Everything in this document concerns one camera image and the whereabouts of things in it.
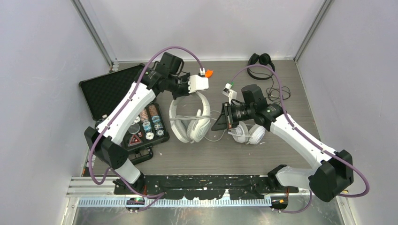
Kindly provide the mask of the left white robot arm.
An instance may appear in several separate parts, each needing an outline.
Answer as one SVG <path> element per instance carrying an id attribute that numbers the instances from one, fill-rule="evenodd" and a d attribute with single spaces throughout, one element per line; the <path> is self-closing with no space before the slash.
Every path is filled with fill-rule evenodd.
<path id="1" fill-rule="evenodd" d="M 96 157 L 108 165 L 126 182 L 126 188 L 139 194 L 144 188 L 142 172 L 129 159 L 128 151 L 121 146 L 128 128 L 145 107 L 164 91 L 173 94 L 189 93 L 187 80 L 178 78 L 184 60 L 168 52 L 162 54 L 157 63 L 150 60 L 133 79 L 130 89 L 116 108 L 97 127 L 88 127 L 84 136 L 90 149 L 88 170 L 95 184 L 101 185 L 93 174 L 92 158 Z"/>

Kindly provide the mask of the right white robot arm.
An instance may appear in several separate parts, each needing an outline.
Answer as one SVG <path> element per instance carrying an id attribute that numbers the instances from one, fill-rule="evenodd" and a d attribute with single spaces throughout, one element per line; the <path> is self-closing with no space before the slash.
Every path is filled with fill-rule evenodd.
<path id="1" fill-rule="evenodd" d="M 353 160 L 349 152 L 335 151 L 313 137 L 279 104 L 269 104 L 258 85 L 244 86 L 241 92 L 243 102 L 234 98 L 236 92 L 230 83 L 225 85 L 222 93 L 229 100 L 222 103 L 221 114 L 211 130 L 234 129 L 243 121 L 254 120 L 256 125 L 288 143 L 311 166 L 298 169 L 279 165 L 268 173 L 270 190 L 281 192 L 287 186 L 303 188 L 311 190 L 320 200 L 330 202 L 353 183 Z"/>

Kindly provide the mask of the white round gaming headphones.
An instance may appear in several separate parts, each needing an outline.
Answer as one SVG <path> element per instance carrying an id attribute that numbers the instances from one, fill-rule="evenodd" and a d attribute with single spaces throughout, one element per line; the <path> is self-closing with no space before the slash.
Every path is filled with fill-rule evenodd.
<path id="1" fill-rule="evenodd" d="M 236 128 L 231 129 L 228 134 L 232 135 L 237 143 L 258 144 L 264 137 L 266 129 L 260 125 L 252 125 L 249 128 L 244 122 L 240 121 Z"/>

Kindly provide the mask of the white grey angular headphones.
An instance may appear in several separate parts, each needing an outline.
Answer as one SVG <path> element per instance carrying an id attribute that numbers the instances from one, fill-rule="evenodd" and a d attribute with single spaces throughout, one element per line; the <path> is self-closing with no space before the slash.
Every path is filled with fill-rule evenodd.
<path id="1" fill-rule="evenodd" d="M 199 98 L 202 102 L 202 109 L 199 109 L 195 116 L 183 117 L 177 114 L 177 106 L 184 97 L 172 100 L 169 106 L 168 113 L 171 129 L 177 139 L 183 143 L 200 142 L 211 125 L 211 108 L 208 99 L 199 92 L 195 92 L 192 95 Z"/>

